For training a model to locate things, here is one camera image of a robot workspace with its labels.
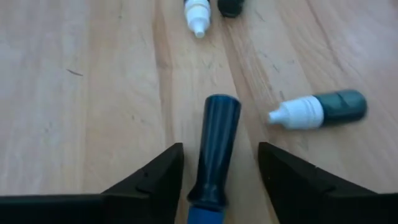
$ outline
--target bottle tip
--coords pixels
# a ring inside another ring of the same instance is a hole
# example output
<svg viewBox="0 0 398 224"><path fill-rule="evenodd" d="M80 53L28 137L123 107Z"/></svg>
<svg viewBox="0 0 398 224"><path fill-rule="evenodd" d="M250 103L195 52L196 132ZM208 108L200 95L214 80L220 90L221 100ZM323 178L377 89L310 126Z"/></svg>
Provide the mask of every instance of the bottle tip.
<svg viewBox="0 0 398 224"><path fill-rule="evenodd" d="M283 123L286 119L286 114L281 110L271 111L268 114L268 123L269 124L280 124Z"/></svg>
<svg viewBox="0 0 398 224"><path fill-rule="evenodd" d="M203 38L205 36L206 25L203 21L198 20L193 23L193 32L195 33L195 37Z"/></svg>

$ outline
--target wooden floor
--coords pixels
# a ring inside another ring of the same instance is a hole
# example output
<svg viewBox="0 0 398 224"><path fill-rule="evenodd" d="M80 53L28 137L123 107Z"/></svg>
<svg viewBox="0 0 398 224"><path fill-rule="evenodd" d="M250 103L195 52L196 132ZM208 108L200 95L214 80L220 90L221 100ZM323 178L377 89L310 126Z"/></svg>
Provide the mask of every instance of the wooden floor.
<svg viewBox="0 0 398 224"><path fill-rule="evenodd" d="M0 1L0 194L100 192L183 142L185 223L213 93L243 104L227 223L277 223L259 141L398 191L398 0L247 0L238 19L211 5L211 28L197 40L182 0ZM344 88L366 95L365 121L316 131L264 124L283 100Z"/></svg>

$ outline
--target screwdriver handle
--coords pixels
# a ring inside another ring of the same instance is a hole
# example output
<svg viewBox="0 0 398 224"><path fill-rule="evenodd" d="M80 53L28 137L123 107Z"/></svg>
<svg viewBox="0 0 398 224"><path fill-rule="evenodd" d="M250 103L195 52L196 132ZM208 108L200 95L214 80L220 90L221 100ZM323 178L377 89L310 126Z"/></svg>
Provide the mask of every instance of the screwdriver handle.
<svg viewBox="0 0 398 224"><path fill-rule="evenodd" d="M240 113L241 104L232 96L206 99L197 181L188 194L196 207L222 211L227 206L224 186Z"/></svg>

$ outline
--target dark blue handle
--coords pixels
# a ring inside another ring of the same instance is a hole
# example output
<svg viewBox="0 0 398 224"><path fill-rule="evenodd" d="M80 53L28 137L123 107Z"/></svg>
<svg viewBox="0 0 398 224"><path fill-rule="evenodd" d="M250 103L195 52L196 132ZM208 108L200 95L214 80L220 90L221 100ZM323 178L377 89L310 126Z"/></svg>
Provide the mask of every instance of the dark blue handle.
<svg viewBox="0 0 398 224"><path fill-rule="evenodd" d="M240 113L241 104L232 96L206 99L197 182L188 194L196 207L221 211L227 204L224 186Z"/></svg>

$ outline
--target bottle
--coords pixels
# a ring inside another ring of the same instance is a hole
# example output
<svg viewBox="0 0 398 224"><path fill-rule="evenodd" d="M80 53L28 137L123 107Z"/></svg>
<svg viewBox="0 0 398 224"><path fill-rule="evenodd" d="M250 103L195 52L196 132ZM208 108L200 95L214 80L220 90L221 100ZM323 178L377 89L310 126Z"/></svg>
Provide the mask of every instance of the bottle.
<svg viewBox="0 0 398 224"><path fill-rule="evenodd" d="M228 95L206 99L197 181L188 194L188 224L222 224L227 198L224 192L240 102Z"/></svg>
<svg viewBox="0 0 398 224"><path fill-rule="evenodd" d="M223 17L235 18L243 10L244 0L218 0L218 10Z"/></svg>
<svg viewBox="0 0 398 224"><path fill-rule="evenodd" d="M269 113L269 124L282 124L287 129L315 129L345 124L365 117L365 97L356 90L341 90L285 101Z"/></svg>
<svg viewBox="0 0 398 224"><path fill-rule="evenodd" d="M184 12L188 27L195 37L203 38L210 26L211 9L209 0L184 0Z"/></svg>

